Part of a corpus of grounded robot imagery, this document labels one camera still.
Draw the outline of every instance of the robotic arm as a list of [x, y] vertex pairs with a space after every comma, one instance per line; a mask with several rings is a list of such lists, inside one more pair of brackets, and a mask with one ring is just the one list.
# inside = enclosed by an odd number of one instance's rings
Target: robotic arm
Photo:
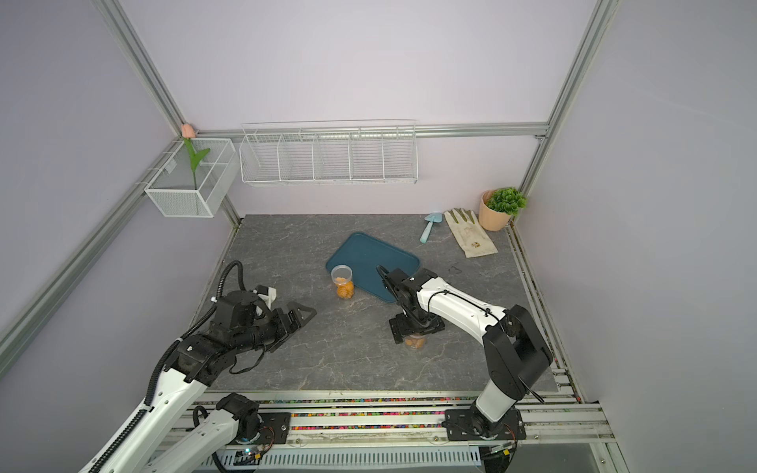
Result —
[[[239, 290], [224, 295], [226, 276], [234, 266], [238, 266]], [[218, 466], [216, 450], [233, 441], [247, 446], [243, 450], [247, 458], [236, 464], [252, 465], [267, 451], [263, 446], [284, 443], [289, 412], [267, 413], [263, 418], [258, 413], [258, 403], [230, 394], [202, 423], [195, 413], [196, 428], [145, 466], [187, 408], [225, 369], [233, 369], [238, 354], [260, 350], [260, 358], [253, 366], [235, 373], [249, 371], [265, 353], [281, 347], [316, 315], [315, 309], [294, 302], [288, 304], [286, 313], [273, 309], [275, 299], [273, 288], [257, 286], [248, 291], [241, 263], [231, 262], [221, 274], [213, 306], [166, 350], [153, 371], [143, 402], [80, 472], [193, 471], [211, 454]], [[208, 320], [208, 330], [195, 334]], [[225, 471], [222, 465], [219, 470]]]
[[[223, 295], [224, 281], [234, 266], [238, 266], [239, 290]], [[379, 266], [377, 270], [403, 310], [389, 322], [396, 343], [402, 343], [408, 335], [444, 330], [447, 320], [484, 346], [491, 380], [470, 409], [445, 411], [442, 425], [447, 429], [447, 437], [508, 440], [512, 435], [516, 440], [519, 413], [512, 406], [529, 392], [553, 359], [528, 311], [520, 306], [506, 310], [475, 299], [427, 269], [413, 276], [399, 269], [389, 272]], [[211, 454], [219, 470], [224, 471], [214, 452], [228, 443], [246, 446], [241, 453], [243, 458], [235, 461], [235, 465], [256, 465], [267, 451], [263, 445], [270, 448], [286, 442], [289, 412], [267, 412], [261, 416], [258, 403], [240, 394], [230, 394], [218, 402], [202, 423], [196, 409], [195, 429], [147, 463], [179, 417], [221, 372], [229, 369], [238, 374], [253, 369], [265, 353], [281, 347], [316, 315], [314, 309], [298, 303], [290, 303], [286, 313], [280, 308], [273, 309], [275, 299], [273, 288], [257, 286], [247, 291], [241, 263], [231, 262], [221, 275], [211, 309], [171, 344], [155, 367], [143, 402], [80, 473], [179, 473], [192, 471]], [[195, 334], [208, 320], [209, 329]], [[258, 361], [237, 372], [231, 371], [236, 356], [249, 350], [260, 350]]]
[[531, 391], [553, 360], [531, 314], [521, 306], [508, 310], [471, 297], [427, 269], [413, 276], [400, 269], [376, 269], [403, 310], [389, 321], [395, 343], [408, 335], [444, 330], [447, 320], [484, 346], [491, 379], [470, 409], [446, 411], [444, 427], [450, 440], [515, 437], [518, 418], [516, 428], [508, 419], [519, 413], [512, 406]]

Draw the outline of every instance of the wire mesh basket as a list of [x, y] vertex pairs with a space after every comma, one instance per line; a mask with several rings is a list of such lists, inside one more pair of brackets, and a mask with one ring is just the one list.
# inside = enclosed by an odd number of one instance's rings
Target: wire mesh basket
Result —
[[195, 175], [182, 143], [145, 188], [164, 216], [212, 217], [239, 172], [236, 149], [227, 138], [194, 138], [196, 151], [209, 148]]
[[418, 180], [413, 124], [315, 127], [322, 124], [284, 129], [271, 128], [273, 123], [244, 125], [239, 145], [242, 181], [287, 185]]

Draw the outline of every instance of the green plant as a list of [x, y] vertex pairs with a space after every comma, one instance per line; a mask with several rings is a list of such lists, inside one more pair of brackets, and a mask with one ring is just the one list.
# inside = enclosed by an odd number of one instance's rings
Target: green plant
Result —
[[528, 200], [517, 189], [506, 187], [494, 191], [489, 200], [486, 201], [486, 207], [495, 212], [503, 212], [516, 216], [525, 207], [527, 202]]
[[189, 138], [184, 138], [184, 146], [186, 146], [187, 152], [189, 153], [189, 166], [192, 168], [192, 178], [195, 181], [195, 190], [197, 190], [197, 174], [195, 171], [197, 170], [197, 166], [200, 165], [202, 158], [210, 152], [210, 148], [195, 151], [195, 147], [192, 145], [192, 140]]

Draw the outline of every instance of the electrical wire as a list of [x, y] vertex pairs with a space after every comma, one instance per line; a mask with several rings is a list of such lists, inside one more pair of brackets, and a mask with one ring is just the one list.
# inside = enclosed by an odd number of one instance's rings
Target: electrical wire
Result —
[[260, 352], [260, 356], [257, 358], [257, 361], [255, 362], [254, 365], [249, 366], [249, 367], [244, 368], [244, 369], [240, 369], [239, 371], [232, 371], [234, 369], [234, 367], [236, 366], [236, 363], [238, 361], [238, 358], [235, 356], [234, 357], [234, 364], [229, 367], [229, 374], [230, 375], [240, 375], [242, 373], [246, 373], [246, 372], [248, 372], [248, 371], [250, 371], [252, 369], [257, 368], [257, 366], [260, 365], [260, 362], [263, 361], [263, 355], [265, 355], [265, 354], [266, 354], [266, 348], [265, 348], [265, 346], [263, 346], [263, 351]]
[[474, 431], [470, 431], [467, 428], [464, 428], [462, 425], [456, 424], [456, 423], [454, 423], [452, 421], [442, 421], [442, 423], [440, 423], [439, 425], [441, 425], [444, 428], [447, 428], [447, 427], [450, 427], [450, 426], [451, 427], [455, 427], [459, 431], [465, 432], [466, 434], [472, 435], [473, 437], [480, 437], [481, 436], [479, 434], [476, 434]]
[[268, 444], [268, 447], [265, 450], [260, 452], [261, 455], [263, 455], [264, 453], [267, 453], [268, 450], [271, 450], [271, 448], [273, 448], [273, 441], [276, 440], [276, 432], [273, 431], [273, 428], [268, 427], [268, 426], [263, 427], [263, 428], [267, 428], [268, 430], [271, 431], [271, 443]]
[[[218, 280], [218, 288], [216, 289], [216, 301], [218, 301], [223, 296], [223, 286], [226, 283], [226, 277], [229, 275], [231, 270], [234, 268], [234, 266], [237, 266], [237, 283], [239, 286], [240, 291], [246, 291], [245, 289], [245, 279], [244, 279], [244, 270], [242, 268], [241, 261], [234, 260], [228, 265], [226, 265], [226, 268], [223, 269], [221, 272], [221, 276]], [[173, 341], [173, 343], [168, 347], [168, 349], [163, 353], [163, 356], [160, 357], [157, 364], [155, 365], [155, 368], [152, 370], [152, 375], [150, 376], [150, 381], [147, 385], [147, 392], [145, 394], [145, 401], [144, 409], [140, 409], [132, 418], [131, 422], [126, 425], [126, 427], [118, 434], [115, 440], [105, 449], [105, 451], [100, 455], [100, 457], [97, 459], [95, 464], [89, 469], [89, 473], [99, 473], [102, 467], [105, 465], [105, 463], [108, 461], [108, 459], [118, 450], [118, 447], [121, 446], [121, 444], [128, 438], [128, 436], [132, 433], [132, 431], [136, 428], [137, 424], [142, 420], [143, 417], [145, 417], [145, 414], [147, 414], [149, 411], [152, 410], [152, 401], [155, 397], [155, 390], [157, 388], [157, 381], [160, 378], [160, 373], [163, 371], [163, 367], [166, 364], [166, 360], [168, 360], [168, 357], [171, 356], [171, 353], [176, 349], [176, 347], [179, 346], [179, 344], [188, 336], [195, 333], [195, 331], [200, 328], [207, 320], [216, 312], [216, 306], [217, 303], [213, 302], [213, 306], [210, 307], [210, 309], [202, 316], [200, 319], [187, 331], [185, 331], [181, 337], [177, 338]]]
[[433, 299], [436, 294], [446, 294], [446, 295], [450, 295], [450, 296], [455, 296], [458, 299], [461, 299], [461, 300], [469, 303], [470, 305], [474, 306], [476, 309], [482, 311], [486, 316], [492, 316], [492, 317], [494, 317], [494, 320], [497, 321], [497, 324], [500, 326], [500, 328], [502, 329], [502, 331], [506, 332], [505, 326], [502, 325], [502, 319], [497, 318], [497, 316], [495, 316], [494, 313], [491, 312], [491, 309], [489, 309], [488, 307], [485, 309], [484, 307], [479, 306], [475, 302], [471, 302], [470, 300], [465, 299], [460, 294], [454, 293], [452, 291], [448, 291], [447, 289], [442, 289], [441, 291], [436, 291], [435, 293], [431, 294], [431, 296], [428, 298], [428, 303], [426, 304], [426, 312], [429, 312], [429, 313], [431, 312], [431, 299]]
[[510, 432], [510, 435], [512, 435], [512, 446], [511, 447], [505, 447], [499, 452], [496, 453], [484, 453], [481, 455], [482, 460], [494, 460], [498, 458], [507, 458], [507, 466], [510, 465], [512, 462], [512, 459], [515, 457], [516, 450], [518, 449], [518, 438], [514, 431], [510, 428], [508, 424], [503, 424], [507, 430]]
[[525, 381], [523, 381], [523, 378], [521, 378], [519, 376], [518, 377], [518, 381], [520, 381], [521, 383], [523, 383], [523, 387], [525, 387], [526, 392], [529, 393], [530, 395], [532, 395], [533, 397], [535, 397], [536, 400], [539, 401], [539, 404], [546, 404], [547, 403], [544, 400], [544, 398], [541, 396], [541, 394], [539, 394], [538, 392], [536, 392], [536, 391], [534, 391], [534, 390], [532, 390], [531, 388], [528, 387], [528, 384], [526, 384]]
[[[195, 408], [192, 410], [192, 424], [197, 427], [200, 425], [200, 414], [202, 414], [203, 419], [207, 419], [207, 409], [205, 409], [203, 406], [195, 406]], [[221, 463], [221, 459], [218, 458], [218, 453], [213, 452], [213, 455], [211, 455], [213, 458], [213, 464], [218, 468], [218, 471], [220, 473], [229, 473], [229, 470], [226, 469], [226, 467], [223, 466], [223, 463]]]

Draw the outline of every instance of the gardening glove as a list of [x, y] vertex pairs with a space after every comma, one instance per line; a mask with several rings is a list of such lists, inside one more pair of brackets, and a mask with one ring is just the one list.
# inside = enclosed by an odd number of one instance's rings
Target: gardening glove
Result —
[[472, 210], [452, 209], [444, 212], [444, 219], [455, 235], [457, 244], [465, 251], [466, 258], [495, 254], [497, 248], [486, 234]]

